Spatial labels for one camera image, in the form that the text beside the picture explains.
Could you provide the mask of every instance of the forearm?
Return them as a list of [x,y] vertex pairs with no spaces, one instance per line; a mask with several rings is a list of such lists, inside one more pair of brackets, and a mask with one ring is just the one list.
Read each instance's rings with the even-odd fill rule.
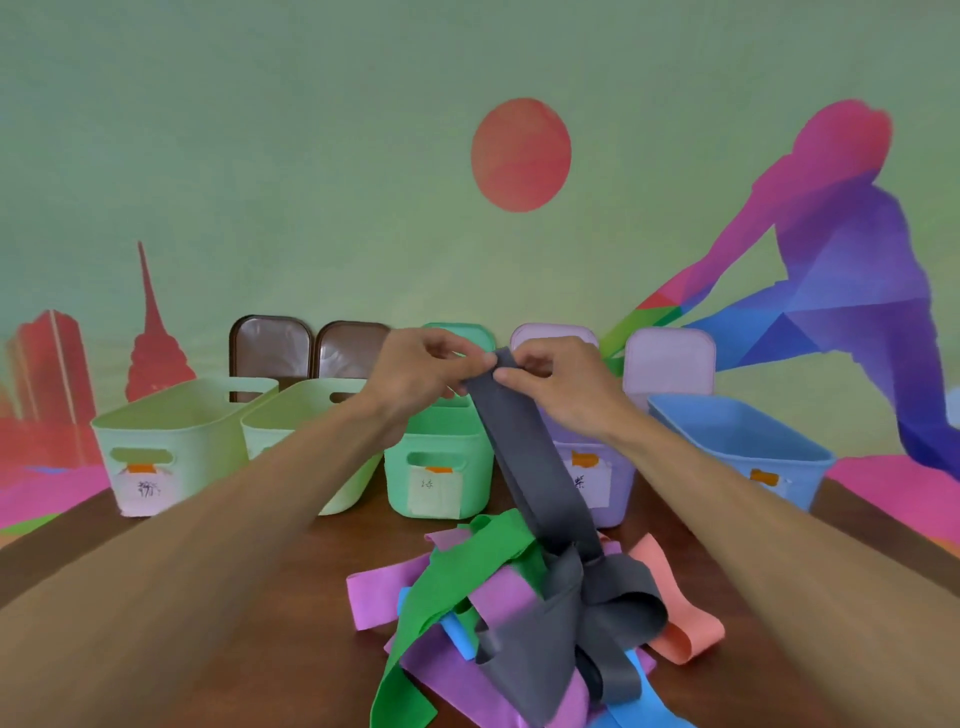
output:
[[802,512],[639,412],[611,443],[856,725],[960,716],[960,599]]
[[0,611],[9,728],[141,728],[192,681],[281,551],[373,455],[359,396]]

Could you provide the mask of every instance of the basket lid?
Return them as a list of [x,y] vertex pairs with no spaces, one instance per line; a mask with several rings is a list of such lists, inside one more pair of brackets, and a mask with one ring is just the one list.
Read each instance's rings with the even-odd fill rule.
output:
[[713,394],[716,346],[697,328],[641,328],[623,358],[623,389],[643,409],[653,394]]
[[551,339],[557,336],[579,336],[588,344],[600,346],[596,334],[587,327],[571,324],[521,324],[510,337],[510,348],[516,349],[529,339]]
[[[300,319],[251,315],[230,329],[230,376],[265,376],[285,389],[310,376],[312,355],[313,331]],[[252,399],[245,394],[235,397]]]
[[479,324],[444,324],[433,322],[424,324],[424,328],[445,328],[457,336],[463,336],[468,341],[473,342],[485,352],[492,352],[496,349],[496,340],[490,331]]
[[333,321],[320,329],[313,351],[313,376],[367,379],[390,327],[369,321]]

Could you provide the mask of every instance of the chinese character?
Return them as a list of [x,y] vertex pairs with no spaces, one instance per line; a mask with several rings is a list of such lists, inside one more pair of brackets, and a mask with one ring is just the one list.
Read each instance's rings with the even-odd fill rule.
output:
[[156,485],[156,483],[151,482],[150,480],[141,480],[137,484],[136,489],[140,492],[140,495],[143,497],[160,495],[159,486]]

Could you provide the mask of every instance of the finger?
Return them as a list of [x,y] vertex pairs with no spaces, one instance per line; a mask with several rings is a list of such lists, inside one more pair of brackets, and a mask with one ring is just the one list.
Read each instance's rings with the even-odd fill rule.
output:
[[420,336],[423,345],[440,353],[457,352],[466,356],[483,356],[482,348],[463,336],[457,336],[445,328],[421,328]]
[[544,387],[549,386],[546,379],[514,367],[500,367],[493,372],[493,378],[503,386],[534,400],[543,392]]
[[458,356],[455,359],[438,361],[447,386],[454,386],[489,371],[496,364],[496,354],[482,350],[479,356]]
[[560,345],[556,339],[529,339],[514,349],[514,361],[528,371],[550,374]]

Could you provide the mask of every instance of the light blue basket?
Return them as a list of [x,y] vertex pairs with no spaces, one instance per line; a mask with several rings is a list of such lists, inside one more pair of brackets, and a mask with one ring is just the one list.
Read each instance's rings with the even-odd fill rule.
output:
[[653,395],[650,414],[704,452],[805,511],[836,462],[828,449],[754,409],[716,395]]

